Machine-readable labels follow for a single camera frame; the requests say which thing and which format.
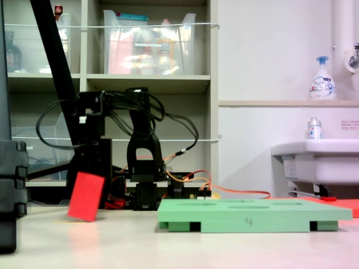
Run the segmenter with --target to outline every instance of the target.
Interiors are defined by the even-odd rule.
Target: white shelving unit
[[[163,102],[167,111],[189,117],[197,126],[200,139],[218,139],[218,28],[196,26],[195,73],[198,75],[108,75],[104,74],[104,30],[87,28],[103,25],[103,10],[146,14],[149,25],[168,18],[181,23],[185,14],[196,13],[196,22],[218,22],[218,0],[51,0],[52,6],[63,5],[64,13],[72,13],[82,26],[76,32],[79,43],[78,69],[71,69],[76,91],[123,91],[129,87],[148,87],[150,93]],[[5,24],[35,25],[30,2],[5,0]],[[34,126],[41,112],[57,99],[51,74],[9,73],[13,127]],[[127,113],[121,114],[130,122]],[[44,125],[54,125],[56,117],[44,119]],[[165,120],[157,125],[157,136],[163,140],[193,139],[181,125]],[[109,119],[106,137],[128,139]],[[162,142],[163,156],[178,151],[190,142]],[[113,164],[126,163],[127,142],[113,143]],[[199,142],[187,154],[171,161],[173,171],[210,170],[214,184],[218,183],[218,143]],[[27,186],[61,186],[63,182],[28,182]],[[186,183],[199,187],[203,183]]]

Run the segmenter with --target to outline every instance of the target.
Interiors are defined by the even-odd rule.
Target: shelf
[[[265,107],[359,107],[359,100],[318,100],[318,101],[246,101],[246,100],[220,100],[218,106],[221,108],[236,108],[246,106]]]
[[[127,182],[127,187],[134,188],[136,187],[136,182]],[[185,187],[187,188],[200,188],[204,182],[186,182]],[[66,181],[27,181],[27,187],[66,187]],[[157,187],[167,188],[167,182],[157,182]]]
[[[204,6],[206,4],[206,0],[99,0],[99,2],[141,6]]]
[[[151,94],[205,94],[210,76],[204,75],[104,75],[88,74],[92,91],[125,91],[147,87]]]
[[[27,181],[27,187],[66,187],[66,181]]]
[[[80,74],[72,74],[75,91],[80,88]],[[9,89],[11,93],[47,94],[55,93],[52,74],[41,73],[8,73]]]

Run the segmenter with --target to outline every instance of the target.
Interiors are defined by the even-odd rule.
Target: red rectangular block
[[[78,172],[67,216],[85,221],[94,221],[104,183],[104,177]]]

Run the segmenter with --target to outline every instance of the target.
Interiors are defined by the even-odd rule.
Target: soap dispenser
[[[319,62],[319,70],[312,82],[309,98],[310,100],[336,100],[337,87],[335,86],[332,76],[329,74],[325,62],[329,58],[320,56],[316,60]]]

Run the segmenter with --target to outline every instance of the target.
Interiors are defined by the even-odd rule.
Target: green foam tray
[[[202,233],[336,231],[351,219],[350,209],[300,199],[164,199],[158,208],[160,228]]]

